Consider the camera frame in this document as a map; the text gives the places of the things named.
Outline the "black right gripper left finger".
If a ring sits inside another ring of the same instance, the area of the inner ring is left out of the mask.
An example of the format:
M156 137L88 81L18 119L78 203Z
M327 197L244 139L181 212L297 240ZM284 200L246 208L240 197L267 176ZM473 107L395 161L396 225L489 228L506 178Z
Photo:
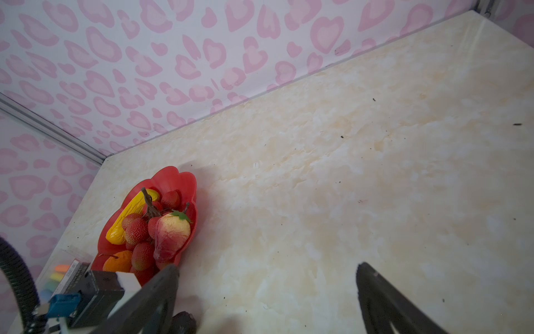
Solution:
M167 266L92 332L168 333L178 282L177 266Z

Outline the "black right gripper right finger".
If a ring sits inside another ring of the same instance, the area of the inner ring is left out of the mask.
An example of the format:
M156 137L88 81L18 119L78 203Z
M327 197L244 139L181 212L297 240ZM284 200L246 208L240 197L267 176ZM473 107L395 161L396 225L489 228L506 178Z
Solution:
M355 282L367 333L445 333L370 264L358 265Z

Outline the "orange fake tangerine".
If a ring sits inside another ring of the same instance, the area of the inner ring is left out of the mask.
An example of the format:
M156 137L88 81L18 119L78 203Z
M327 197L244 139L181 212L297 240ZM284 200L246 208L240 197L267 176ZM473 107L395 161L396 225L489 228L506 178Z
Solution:
M108 272L130 272L132 268L132 252L130 250L121 251L108 256L103 264L102 270Z

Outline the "red lychee bunch with stem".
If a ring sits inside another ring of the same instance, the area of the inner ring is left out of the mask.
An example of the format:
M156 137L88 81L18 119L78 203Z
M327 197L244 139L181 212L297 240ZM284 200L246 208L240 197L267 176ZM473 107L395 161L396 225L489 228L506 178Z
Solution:
M147 213L140 218L131 220L130 225L125 229L126 245L130 247L129 251L132 252L131 270L134 273L155 269L162 270L174 263L176 255L181 250L169 262L156 262L154 259L154 234L157 221L165 214L161 214L161 210L158 209L148 195L145 195L145 198L147 202Z

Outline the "yellow fake squash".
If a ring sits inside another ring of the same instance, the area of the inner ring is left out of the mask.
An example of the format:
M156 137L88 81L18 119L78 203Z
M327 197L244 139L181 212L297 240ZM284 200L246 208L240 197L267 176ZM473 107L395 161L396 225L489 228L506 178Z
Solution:
M107 242L112 245L123 245L126 242L125 229L130 225L130 221L140 218L147 213L145 195L148 195L152 199L152 202L159 201L161 198L161 194L154 189L139 191L131 200L127 201L118 217L111 219L112 225L104 235Z

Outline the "red fake peach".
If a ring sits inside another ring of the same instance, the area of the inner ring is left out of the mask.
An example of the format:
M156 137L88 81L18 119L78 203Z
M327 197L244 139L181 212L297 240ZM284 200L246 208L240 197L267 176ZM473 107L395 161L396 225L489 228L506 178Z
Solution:
M183 211L173 210L162 216L156 225L154 259L169 262L185 245L192 231L192 220L187 215L189 204Z

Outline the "dark fake avocado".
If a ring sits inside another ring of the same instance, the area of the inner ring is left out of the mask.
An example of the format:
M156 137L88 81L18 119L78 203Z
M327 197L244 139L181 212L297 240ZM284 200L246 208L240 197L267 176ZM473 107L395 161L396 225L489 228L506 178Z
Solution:
M196 319L192 314L182 311L172 318L168 334L196 334L196 332Z

